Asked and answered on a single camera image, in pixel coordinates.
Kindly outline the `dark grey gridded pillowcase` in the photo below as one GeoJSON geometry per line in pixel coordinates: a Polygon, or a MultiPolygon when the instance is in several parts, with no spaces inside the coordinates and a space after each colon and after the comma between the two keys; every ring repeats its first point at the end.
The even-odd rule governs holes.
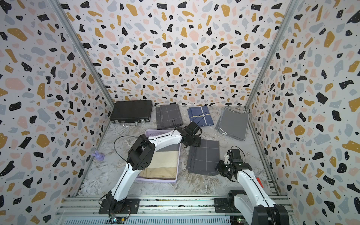
{"type": "Polygon", "coordinates": [[[202,139],[200,147],[190,147],[186,168],[188,173],[216,176],[219,161],[219,141],[202,139]]]}

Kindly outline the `small purple toy figure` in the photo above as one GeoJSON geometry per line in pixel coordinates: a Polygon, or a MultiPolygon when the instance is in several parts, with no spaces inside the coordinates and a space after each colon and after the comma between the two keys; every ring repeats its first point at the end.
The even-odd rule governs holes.
{"type": "Polygon", "coordinates": [[[95,151],[91,155],[98,161],[103,161],[104,158],[105,158],[105,155],[103,153],[99,152],[99,151],[95,151]]]}

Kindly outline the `dark grey checked folded sheet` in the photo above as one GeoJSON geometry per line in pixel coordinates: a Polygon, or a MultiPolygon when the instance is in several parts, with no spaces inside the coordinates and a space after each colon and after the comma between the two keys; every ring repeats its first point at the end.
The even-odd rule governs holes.
{"type": "Polygon", "coordinates": [[[157,129],[169,129],[183,125],[178,104],[161,105],[156,108],[157,129]]]}

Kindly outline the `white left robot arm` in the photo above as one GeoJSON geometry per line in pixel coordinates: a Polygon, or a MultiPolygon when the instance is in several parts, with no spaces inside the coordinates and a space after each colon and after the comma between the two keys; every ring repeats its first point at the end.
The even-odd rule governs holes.
{"type": "Polygon", "coordinates": [[[168,131],[162,135],[150,136],[140,135],[128,151],[126,166],[116,185],[103,197],[100,202],[100,215],[112,216],[122,213],[127,207],[130,214],[137,213],[137,210],[128,206],[139,203],[139,199],[127,200],[128,192],[136,180],[139,173],[146,169],[152,161],[156,151],[174,144],[183,144],[186,147],[200,147],[201,137],[198,131],[202,129],[195,123],[191,122],[185,127],[175,127],[174,130],[168,131]]]}

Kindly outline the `black hard carrying case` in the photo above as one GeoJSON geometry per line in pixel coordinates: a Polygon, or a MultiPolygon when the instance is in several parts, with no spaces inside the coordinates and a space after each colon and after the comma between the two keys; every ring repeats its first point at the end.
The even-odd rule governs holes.
{"type": "Polygon", "coordinates": [[[123,127],[136,127],[138,123],[150,122],[152,107],[151,100],[117,101],[110,115],[110,121],[123,127]]]}

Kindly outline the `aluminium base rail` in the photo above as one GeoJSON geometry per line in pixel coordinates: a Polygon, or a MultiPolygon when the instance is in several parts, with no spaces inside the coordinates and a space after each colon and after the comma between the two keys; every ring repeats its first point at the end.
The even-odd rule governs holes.
{"type": "Polygon", "coordinates": [[[135,196],[124,212],[100,214],[99,196],[66,198],[56,225],[245,225],[238,211],[224,206],[225,196],[135,196]]]}

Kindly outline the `grey Passion pillowcase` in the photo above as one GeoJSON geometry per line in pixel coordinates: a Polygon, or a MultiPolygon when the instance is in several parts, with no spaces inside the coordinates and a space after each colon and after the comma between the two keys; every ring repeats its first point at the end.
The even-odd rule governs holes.
{"type": "Polygon", "coordinates": [[[247,135],[248,120],[248,113],[224,108],[215,129],[222,135],[244,141],[247,135]]]}

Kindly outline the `right aluminium corner post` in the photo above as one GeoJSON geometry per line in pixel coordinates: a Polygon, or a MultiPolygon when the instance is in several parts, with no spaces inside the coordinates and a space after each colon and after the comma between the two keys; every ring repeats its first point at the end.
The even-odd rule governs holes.
{"type": "Polygon", "coordinates": [[[245,110],[248,110],[251,106],[251,102],[254,100],[256,94],[257,94],[257,90],[261,84],[261,81],[263,80],[265,74],[266,74],[266,71],[268,70],[268,67],[272,61],[272,58],[273,56],[275,55],[276,53],[276,50],[278,49],[279,45],[280,45],[280,42],[282,40],[282,37],[287,29],[287,26],[289,25],[290,23],[290,20],[291,20],[291,17],[292,15],[294,14],[295,10],[296,10],[296,7],[298,5],[299,1],[298,0],[291,0],[290,3],[289,3],[289,6],[285,12],[285,15],[284,15],[284,18],[283,18],[283,21],[278,29],[278,32],[274,38],[274,41],[270,47],[270,50],[268,51],[268,54],[264,60],[264,63],[263,63],[263,66],[260,70],[260,73],[259,73],[259,76],[258,78],[256,79],[255,81],[255,84],[254,84],[254,87],[250,93],[250,96],[249,96],[249,99],[245,105],[245,110]]]}

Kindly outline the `left aluminium corner post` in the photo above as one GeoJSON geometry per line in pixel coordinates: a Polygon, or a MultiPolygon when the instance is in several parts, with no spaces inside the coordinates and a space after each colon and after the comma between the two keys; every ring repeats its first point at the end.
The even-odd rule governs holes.
{"type": "Polygon", "coordinates": [[[49,0],[48,2],[50,4],[51,8],[53,9],[53,11],[55,12],[56,16],[59,18],[60,22],[62,23],[62,26],[64,27],[64,29],[68,33],[69,38],[73,42],[74,47],[76,48],[76,50],[79,52],[79,54],[80,54],[81,58],[83,59],[85,65],[88,67],[91,74],[93,75],[95,81],[98,84],[99,89],[104,94],[104,98],[106,99],[107,104],[113,110],[113,108],[114,108],[113,100],[112,100],[108,90],[106,89],[105,85],[103,84],[103,81],[102,81],[101,77],[99,76],[98,71],[95,69],[93,63],[91,62],[91,59],[89,58],[89,55],[87,54],[87,52],[85,51],[81,41],[79,40],[79,38],[78,38],[72,24],[70,23],[68,17],[64,13],[60,2],[59,1],[53,1],[53,0],[49,0]]]}

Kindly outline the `blue yellow-striped pillowcase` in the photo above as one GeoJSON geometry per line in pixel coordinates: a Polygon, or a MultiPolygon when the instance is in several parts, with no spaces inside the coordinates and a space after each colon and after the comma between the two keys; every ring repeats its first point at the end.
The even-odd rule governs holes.
{"type": "Polygon", "coordinates": [[[207,106],[190,107],[188,116],[191,122],[195,122],[200,127],[213,126],[214,122],[207,106]]]}

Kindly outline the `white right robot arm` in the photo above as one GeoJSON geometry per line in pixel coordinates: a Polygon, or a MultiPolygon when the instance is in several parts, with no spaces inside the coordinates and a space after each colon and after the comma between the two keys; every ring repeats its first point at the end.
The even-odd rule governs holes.
{"type": "Polygon", "coordinates": [[[226,198],[215,198],[215,212],[239,212],[249,225],[290,224],[287,209],[266,194],[252,167],[241,154],[242,150],[239,148],[230,149],[225,160],[220,160],[216,166],[221,176],[239,183],[243,189],[230,190],[226,198]]]}

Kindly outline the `red block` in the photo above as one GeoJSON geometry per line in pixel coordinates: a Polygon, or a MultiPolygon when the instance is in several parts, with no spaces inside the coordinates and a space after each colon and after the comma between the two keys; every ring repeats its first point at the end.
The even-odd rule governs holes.
{"type": "Polygon", "coordinates": [[[260,180],[258,177],[256,177],[256,180],[258,181],[258,183],[260,184],[260,186],[263,188],[263,184],[262,184],[261,180],[260,180]]]}

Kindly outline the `aluminium corner post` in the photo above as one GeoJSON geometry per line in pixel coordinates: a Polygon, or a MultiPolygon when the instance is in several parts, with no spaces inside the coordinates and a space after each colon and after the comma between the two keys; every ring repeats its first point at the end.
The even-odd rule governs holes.
{"type": "Polygon", "coordinates": [[[105,85],[103,84],[103,81],[102,81],[101,77],[99,76],[98,71],[95,69],[93,63],[91,62],[91,59],[89,58],[89,55],[87,54],[87,52],[85,51],[81,41],[79,40],[79,38],[78,38],[72,24],[70,23],[68,17],[64,13],[60,2],[59,1],[53,1],[53,0],[49,0],[48,2],[50,4],[51,8],[53,9],[53,11],[55,12],[56,16],[59,18],[60,22],[62,23],[62,26],[64,27],[64,29],[68,33],[69,38],[73,42],[74,47],[76,48],[76,50],[79,52],[79,54],[80,54],[81,58],[83,59],[85,65],[88,67],[91,74],[93,75],[95,81],[98,84],[99,89],[104,94],[104,98],[106,99],[107,104],[113,110],[113,108],[114,108],[113,100],[112,100],[108,90],[106,89],[105,85]]]}
{"type": "Polygon", "coordinates": [[[290,23],[290,20],[291,20],[291,17],[292,15],[294,14],[295,10],[296,10],[296,7],[298,5],[299,1],[298,0],[291,0],[290,3],[289,3],[289,6],[285,12],[285,15],[284,15],[284,18],[283,18],[283,21],[278,29],[278,32],[274,38],[274,41],[270,47],[270,50],[268,51],[268,54],[264,60],[264,63],[263,63],[263,66],[260,70],[260,73],[259,73],[259,76],[258,78],[256,79],[255,81],[255,84],[254,84],[254,87],[250,93],[250,96],[249,96],[249,99],[245,105],[245,110],[248,110],[251,106],[251,102],[254,100],[256,94],[257,94],[257,90],[261,84],[261,81],[263,80],[265,74],[266,74],[266,71],[268,70],[268,67],[272,61],[272,58],[273,56],[275,55],[276,53],[276,50],[278,49],[279,45],[280,45],[280,42],[282,40],[282,37],[287,29],[287,26],[289,25],[290,23]]]}

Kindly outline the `grey cream tan pillowcase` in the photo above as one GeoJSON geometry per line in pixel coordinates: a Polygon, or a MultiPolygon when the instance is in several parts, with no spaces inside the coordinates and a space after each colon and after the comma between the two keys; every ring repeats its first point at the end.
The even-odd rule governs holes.
{"type": "Polygon", "coordinates": [[[180,159],[180,144],[173,144],[156,151],[150,165],[142,170],[137,179],[143,181],[175,182],[180,159]]]}

